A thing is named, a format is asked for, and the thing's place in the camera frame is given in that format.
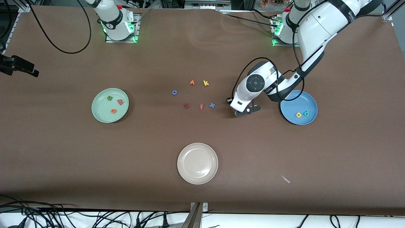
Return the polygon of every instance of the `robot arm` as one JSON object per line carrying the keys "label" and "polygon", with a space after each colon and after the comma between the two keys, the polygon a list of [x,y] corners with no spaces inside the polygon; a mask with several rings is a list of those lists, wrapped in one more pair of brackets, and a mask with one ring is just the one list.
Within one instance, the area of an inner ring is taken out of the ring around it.
{"label": "robot arm", "polygon": [[85,0],[100,17],[104,32],[113,40],[120,41],[134,32],[134,13],[118,8],[114,0]]}
{"label": "robot arm", "polygon": [[[348,23],[353,22],[354,15],[367,5],[363,1],[330,0],[311,11],[300,23],[297,34],[304,60],[302,66],[297,67],[290,79],[285,79],[271,62],[256,64],[238,85],[230,106],[238,112],[246,112],[248,104],[262,91],[272,101],[281,102],[285,99],[319,63],[328,42]],[[337,2],[345,6],[339,9]]]}

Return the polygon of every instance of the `green plate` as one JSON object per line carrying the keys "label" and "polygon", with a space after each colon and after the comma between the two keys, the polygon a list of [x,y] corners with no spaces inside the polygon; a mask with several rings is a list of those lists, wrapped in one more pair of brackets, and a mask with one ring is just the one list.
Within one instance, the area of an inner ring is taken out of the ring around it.
{"label": "green plate", "polygon": [[[108,96],[112,96],[111,101],[107,100]],[[118,101],[121,99],[124,103],[119,105]],[[101,91],[94,98],[92,103],[93,116],[100,122],[112,123],[121,119],[128,111],[129,99],[126,93],[117,88],[109,88]]]}

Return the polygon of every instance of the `gray floor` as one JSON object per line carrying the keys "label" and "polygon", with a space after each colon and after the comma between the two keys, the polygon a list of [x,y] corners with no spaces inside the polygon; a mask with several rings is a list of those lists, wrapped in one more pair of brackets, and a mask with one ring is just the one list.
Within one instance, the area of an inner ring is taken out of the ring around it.
{"label": "gray floor", "polygon": [[[385,0],[386,5],[390,6],[395,0]],[[88,6],[84,0],[80,0],[83,6]],[[54,5],[54,6],[79,6],[76,0],[44,0],[44,5]],[[374,12],[380,13],[384,9],[382,6],[379,6]],[[13,19],[15,20],[17,13],[13,11]],[[401,47],[403,56],[405,57],[405,7],[402,7],[398,12],[395,13],[392,17],[394,24],[394,30]],[[8,26],[9,16],[7,10],[3,6],[0,10],[0,31],[5,31]]]}

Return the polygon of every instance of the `white scrap of paper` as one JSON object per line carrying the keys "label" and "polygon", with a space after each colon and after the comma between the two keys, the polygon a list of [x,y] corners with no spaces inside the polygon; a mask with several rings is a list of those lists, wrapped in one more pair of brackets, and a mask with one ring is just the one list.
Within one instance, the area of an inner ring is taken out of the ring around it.
{"label": "white scrap of paper", "polygon": [[291,181],[289,181],[287,178],[283,177],[283,175],[281,175],[281,177],[282,177],[287,183],[291,183]]}

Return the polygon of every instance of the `white floor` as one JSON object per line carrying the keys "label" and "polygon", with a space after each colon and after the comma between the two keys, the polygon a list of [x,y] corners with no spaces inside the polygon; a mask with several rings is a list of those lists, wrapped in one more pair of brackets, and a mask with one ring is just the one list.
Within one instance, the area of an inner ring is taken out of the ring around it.
{"label": "white floor", "polygon": [[[97,215],[97,212],[83,212],[87,215]],[[117,212],[108,218],[114,218],[122,212]],[[149,212],[143,212],[140,215],[141,220],[148,216]],[[132,225],[135,227],[135,220],[138,212],[131,212]],[[183,223],[187,217],[187,213],[176,213],[167,215],[169,224]],[[20,213],[2,213],[0,214],[0,228],[7,228],[13,225],[18,225],[25,216]],[[94,217],[85,217],[80,214],[74,213],[69,215],[72,223],[76,228],[91,228],[96,222]],[[254,215],[254,214],[203,214],[201,228],[296,228],[301,223],[304,215]],[[357,221],[356,216],[338,216],[342,228],[355,228]],[[63,219],[65,228],[73,228],[73,226],[64,217]],[[117,220],[123,221],[125,224],[130,225],[130,216],[125,214]],[[38,218],[38,221],[43,225],[44,220]],[[97,225],[98,228],[103,227],[109,221],[105,220]],[[158,227],[163,223],[163,217],[156,218],[147,223],[146,227]],[[25,228],[35,228],[34,222],[26,222]],[[110,224],[108,228],[122,228],[120,224]],[[334,228],[329,221],[328,215],[310,215],[302,228]],[[405,218],[403,217],[376,217],[376,216],[362,216],[358,228],[405,228]]]}

